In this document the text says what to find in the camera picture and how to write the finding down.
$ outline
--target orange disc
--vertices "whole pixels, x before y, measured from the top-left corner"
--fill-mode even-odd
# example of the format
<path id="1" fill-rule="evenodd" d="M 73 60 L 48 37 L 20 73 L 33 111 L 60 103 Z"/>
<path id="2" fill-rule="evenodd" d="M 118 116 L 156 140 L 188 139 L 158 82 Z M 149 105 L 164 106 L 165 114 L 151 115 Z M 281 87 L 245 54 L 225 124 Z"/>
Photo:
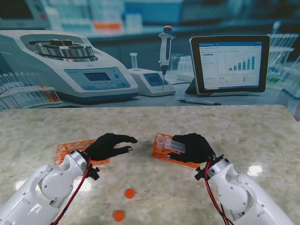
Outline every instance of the orange disc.
<path id="1" fill-rule="evenodd" d="M 125 196 L 126 196 L 126 198 L 131 199 L 135 196 L 135 191 L 133 189 L 129 188 L 125 191 Z"/>
<path id="2" fill-rule="evenodd" d="M 117 210 L 113 214 L 113 218 L 117 222 L 121 222 L 124 219 L 124 212 L 122 210 Z"/>

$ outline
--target tablet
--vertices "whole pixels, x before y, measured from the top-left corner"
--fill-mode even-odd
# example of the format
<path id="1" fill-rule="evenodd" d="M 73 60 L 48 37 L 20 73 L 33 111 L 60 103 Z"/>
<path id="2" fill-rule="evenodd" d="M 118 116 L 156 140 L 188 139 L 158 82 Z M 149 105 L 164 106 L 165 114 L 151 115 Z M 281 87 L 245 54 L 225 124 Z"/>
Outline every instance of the tablet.
<path id="1" fill-rule="evenodd" d="M 193 37 L 189 42 L 197 94 L 265 91 L 269 36 Z"/>

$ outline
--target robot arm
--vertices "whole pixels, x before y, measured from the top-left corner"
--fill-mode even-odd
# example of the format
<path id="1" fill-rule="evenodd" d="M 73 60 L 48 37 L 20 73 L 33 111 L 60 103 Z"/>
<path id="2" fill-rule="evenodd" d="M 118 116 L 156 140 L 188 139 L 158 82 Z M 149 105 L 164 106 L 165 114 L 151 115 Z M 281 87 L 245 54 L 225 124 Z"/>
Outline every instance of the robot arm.
<path id="1" fill-rule="evenodd" d="M 82 153 L 66 155 L 61 165 L 38 168 L 0 210 L 0 225 L 49 225 L 71 194 L 74 179 L 88 162 Z M 39 187 L 43 198 L 38 196 Z"/>
<path id="2" fill-rule="evenodd" d="M 206 182 L 211 179 L 217 185 L 219 200 L 230 212 L 235 225 L 294 224 L 254 179 L 246 174 L 238 174 L 233 164 L 223 156 L 216 157 L 203 136 L 195 133 L 175 135 L 173 140 L 185 144 L 186 152 L 170 153 L 168 158 L 181 162 L 208 162 L 204 170 L 197 168 L 195 178 L 205 178 L 208 169 Z"/>
<path id="3" fill-rule="evenodd" d="M 230 212 L 234 225 L 294 225 L 254 179 L 236 173 L 223 156 L 212 161 L 208 175 L 217 185 L 219 200 Z"/>
<path id="4" fill-rule="evenodd" d="M 71 194 L 76 177 L 84 175 L 94 180 L 99 178 L 97 174 L 99 169 L 89 166 L 89 158 L 99 161 L 130 152 L 131 146 L 114 148 L 116 144 L 122 142 L 137 143 L 137 140 L 127 135 L 105 134 L 84 153 L 77 150 L 66 155 L 61 165 L 44 165 L 38 168 L 1 208 L 0 225 L 52 224 Z"/>

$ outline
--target tablet stand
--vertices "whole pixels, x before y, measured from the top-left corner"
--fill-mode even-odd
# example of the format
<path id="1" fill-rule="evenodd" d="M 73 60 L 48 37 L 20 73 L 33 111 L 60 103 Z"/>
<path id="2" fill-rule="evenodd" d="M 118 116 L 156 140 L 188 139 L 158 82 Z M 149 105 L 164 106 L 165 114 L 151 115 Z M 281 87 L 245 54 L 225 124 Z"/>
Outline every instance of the tablet stand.
<path id="1" fill-rule="evenodd" d="M 189 95 L 196 95 L 199 97 L 216 97 L 216 96 L 243 96 L 243 95 L 249 95 L 249 91 L 237 91 L 237 92 L 224 92 L 224 93 L 212 93 L 212 94 L 201 94 L 199 95 L 196 90 L 196 84 L 195 79 L 192 80 L 189 87 L 185 91 L 186 94 Z"/>

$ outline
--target tablet screen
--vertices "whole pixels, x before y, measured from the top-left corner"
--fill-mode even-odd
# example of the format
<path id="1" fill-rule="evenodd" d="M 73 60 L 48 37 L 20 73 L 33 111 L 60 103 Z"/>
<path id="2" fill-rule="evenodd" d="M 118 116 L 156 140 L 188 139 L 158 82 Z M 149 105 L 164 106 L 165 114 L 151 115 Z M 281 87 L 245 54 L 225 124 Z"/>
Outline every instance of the tablet screen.
<path id="1" fill-rule="evenodd" d="M 262 42 L 200 43 L 205 90 L 258 88 Z"/>

